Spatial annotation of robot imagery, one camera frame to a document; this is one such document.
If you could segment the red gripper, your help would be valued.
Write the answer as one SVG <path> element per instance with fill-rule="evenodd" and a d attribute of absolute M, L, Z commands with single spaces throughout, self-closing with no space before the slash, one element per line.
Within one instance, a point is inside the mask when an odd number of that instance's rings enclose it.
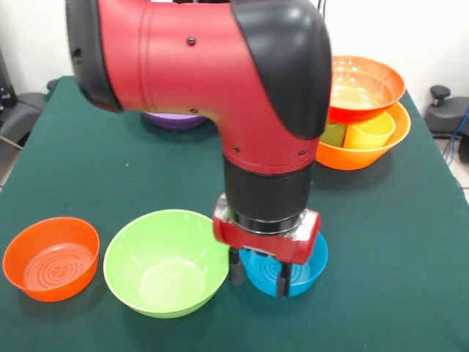
<path fill-rule="evenodd" d="M 310 258 L 319 234 L 321 216 L 306 209 L 299 216 L 299 223 L 292 229 L 274 234 L 262 234 L 243 229 L 229 217 L 226 195 L 215 204 L 213 232 L 215 239 L 229 248 L 229 279 L 235 286 L 243 283 L 244 267 L 238 249 L 250 249 L 270 255 L 281 262 L 276 280 L 276 298 L 289 296 L 292 263 L 302 265 Z"/>

